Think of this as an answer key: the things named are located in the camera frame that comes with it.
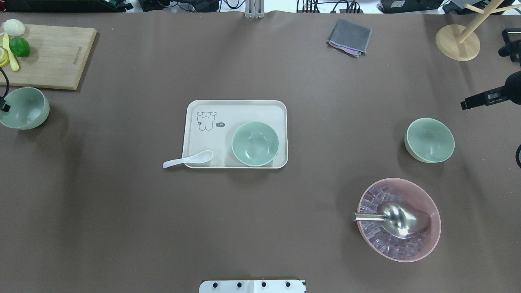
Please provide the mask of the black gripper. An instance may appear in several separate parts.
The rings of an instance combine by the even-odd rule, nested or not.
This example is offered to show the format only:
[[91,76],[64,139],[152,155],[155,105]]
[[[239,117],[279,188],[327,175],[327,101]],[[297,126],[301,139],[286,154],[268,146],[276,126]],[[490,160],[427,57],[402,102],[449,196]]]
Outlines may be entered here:
[[507,100],[521,105],[521,72],[515,72],[509,75],[504,87],[497,87],[465,98],[461,102],[461,108],[462,110],[466,110],[484,105],[490,106]]

